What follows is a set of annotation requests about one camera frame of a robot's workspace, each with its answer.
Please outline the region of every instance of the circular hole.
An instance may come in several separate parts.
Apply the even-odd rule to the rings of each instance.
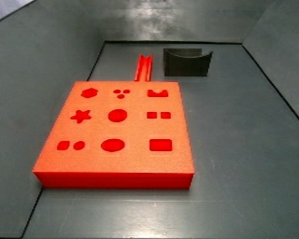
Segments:
[[[108,152],[120,151],[124,148],[124,142],[117,138],[107,139],[103,141],[101,148]]]
[[[108,119],[112,122],[121,122],[127,118],[127,112],[123,109],[115,109],[108,113]]]
[[[76,150],[81,150],[84,148],[84,141],[79,141],[75,143],[73,148]]]

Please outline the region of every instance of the oval hole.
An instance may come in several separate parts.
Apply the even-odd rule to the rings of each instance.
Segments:
[[[120,151],[124,148],[124,142],[117,138],[107,139],[103,141],[101,148],[108,152]]]

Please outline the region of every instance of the cutout hole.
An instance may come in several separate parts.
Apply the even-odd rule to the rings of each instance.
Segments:
[[[57,150],[67,150],[69,147],[69,141],[60,141],[57,145]]]
[[[112,122],[123,122],[127,118],[127,112],[123,109],[115,109],[108,113],[108,119]]]
[[[120,151],[124,148],[124,142],[117,138],[107,139],[103,141],[101,148],[108,152]]]
[[[147,118],[148,119],[156,119],[157,118],[157,112],[147,112]]]
[[[76,150],[84,149],[84,141],[77,141],[77,142],[75,143],[75,145],[73,145],[73,148],[75,148]]]
[[[155,92],[153,90],[148,90],[147,96],[148,97],[168,97],[168,91],[163,90],[160,92]]]
[[[84,97],[84,98],[92,98],[92,97],[95,97],[96,95],[97,95],[97,90],[95,89],[95,88],[89,88],[89,89],[85,89],[84,91],[83,91],[83,93],[81,93],[81,96]]]
[[[84,120],[91,120],[92,117],[88,115],[91,110],[76,110],[76,115],[71,117],[72,120],[76,120],[77,123],[81,123]]]
[[[172,151],[172,140],[171,139],[151,139],[149,140],[151,151]]]
[[[170,119],[171,118],[171,112],[160,112],[160,117],[163,119]]]

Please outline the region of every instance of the star-shaped hole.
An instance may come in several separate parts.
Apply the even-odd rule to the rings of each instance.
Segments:
[[[76,110],[76,115],[71,117],[72,120],[76,120],[77,123],[81,123],[84,120],[91,120],[92,117],[88,116],[91,110]]]

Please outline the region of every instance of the gray floor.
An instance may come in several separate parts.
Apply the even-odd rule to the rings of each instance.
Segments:
[[[196,176],[190,190],[46,190],[26,238],[299,238],[299,121],[239,45],[107,44],[92,78],[131,80],[140,53],[215,52],[178,78]]]

